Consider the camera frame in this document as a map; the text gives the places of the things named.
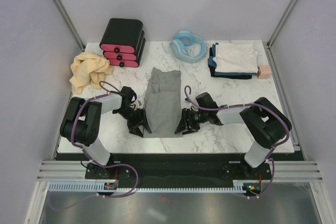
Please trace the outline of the grey t shirt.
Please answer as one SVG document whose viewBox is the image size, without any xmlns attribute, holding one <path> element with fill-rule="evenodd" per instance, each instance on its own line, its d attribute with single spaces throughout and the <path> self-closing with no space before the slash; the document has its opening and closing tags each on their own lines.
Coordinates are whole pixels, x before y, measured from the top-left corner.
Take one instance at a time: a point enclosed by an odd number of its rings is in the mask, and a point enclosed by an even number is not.
<svg viewBox="0 0 336 224">
<path fill-rule="evenodd" d="M 144 109 L 151 133 L 145 138 L 178 138 L 175 130 L 181 120 L 181 72 L 153 68 L 144 97 Z"/>
</svg>

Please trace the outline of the yellow t shirt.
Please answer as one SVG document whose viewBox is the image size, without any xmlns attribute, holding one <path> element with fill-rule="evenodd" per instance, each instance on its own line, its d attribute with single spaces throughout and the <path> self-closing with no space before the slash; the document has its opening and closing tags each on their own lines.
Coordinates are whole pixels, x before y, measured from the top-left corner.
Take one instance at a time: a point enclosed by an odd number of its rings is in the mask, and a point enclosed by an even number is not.
<svg viewBox="0 0 336 224">
<path fill-rule="evenodd" d="M 106 76 L 113 73 L 109 60 L 93 52 L 82 52 L 75 56 L 70 69 L 73 76 L 69 82 L 73 94 L 82 94 L 88 85 L 97 90 L 102 89 L 99 82 L 105 81 Z"/>
</svg>

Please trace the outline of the black pink drawer box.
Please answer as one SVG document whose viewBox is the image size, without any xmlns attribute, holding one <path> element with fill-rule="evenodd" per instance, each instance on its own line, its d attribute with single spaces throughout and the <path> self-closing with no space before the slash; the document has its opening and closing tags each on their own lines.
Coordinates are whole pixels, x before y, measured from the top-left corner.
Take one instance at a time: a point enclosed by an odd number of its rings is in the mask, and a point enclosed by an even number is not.
<svg viewBox="0 0 336 224">
<path fill-rule="evenodd" d="M 146 43 L 144 35 L 140 20 L 111 18 L 99 47 L 110 65 L 137 68 L 140 66 Z"/>
</svg>

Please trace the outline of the light blue headphones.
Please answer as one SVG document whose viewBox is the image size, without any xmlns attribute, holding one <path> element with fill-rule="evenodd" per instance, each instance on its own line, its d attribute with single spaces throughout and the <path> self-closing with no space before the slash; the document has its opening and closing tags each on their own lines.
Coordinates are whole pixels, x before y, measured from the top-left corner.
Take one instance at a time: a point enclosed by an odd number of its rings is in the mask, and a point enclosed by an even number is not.
<svg viewBox="0 0 336 224">
<path fill-rule="evenodd" d="M 188 51 L 188 47 L 194 44 L 200 46 L 200 52 L 196 56 L 192 56 Z M 206 54 L 206 43 L 200 36 L 193 34 L 191 31 L 180 30 L 170 42 L 170 49 L 177 59 L 187 63 L 197 63 Z"/>
</svg>

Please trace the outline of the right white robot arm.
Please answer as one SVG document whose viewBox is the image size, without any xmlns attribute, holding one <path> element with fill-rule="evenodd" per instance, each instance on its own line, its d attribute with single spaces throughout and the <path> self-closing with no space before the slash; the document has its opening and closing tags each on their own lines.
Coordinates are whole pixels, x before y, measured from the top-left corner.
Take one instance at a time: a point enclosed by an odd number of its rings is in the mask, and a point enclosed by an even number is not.
<svg viewBox="0 0 336 224">
<path fill-rule="evenodd" d="M 278 145 L 289 140 L 291 122 L 267 98 L 253 103 L 218 106 L 211 95 L 204 92 L 196 97 L 193 107 L 182 109 L 181 120 L 175 134 L 191 134 L 200 130 L 202 123 L 214 125 L 244 124 L 254 142 L 240 166 L 241 174 L 248 179 L 259 173 L 259 166 L 266 161 Z"/>
</svg>

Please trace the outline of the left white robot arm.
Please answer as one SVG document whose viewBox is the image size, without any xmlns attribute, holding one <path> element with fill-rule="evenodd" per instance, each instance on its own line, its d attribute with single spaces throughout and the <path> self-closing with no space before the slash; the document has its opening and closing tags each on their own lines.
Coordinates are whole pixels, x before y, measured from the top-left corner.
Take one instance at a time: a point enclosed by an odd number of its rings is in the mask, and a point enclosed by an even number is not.
<svg viewBox="0 0 336 224">
<path fill-rule="evenodd" d="M 87 100 L 73 97 L 68 104 L 60 135 L 81 149 L 89 161 L 97 166 L 97 173 L 103 178 L 111 178 L 118 167 L 98 137 L 103 114 L 111 112 L 122 116 L 130 134 L 144 137 L 144 132 L 152 133 L 145 109 L 133 106 L 136 99 L 135 91 L 124 86 L 120 91 L 108 91 Z"/>
</svg>

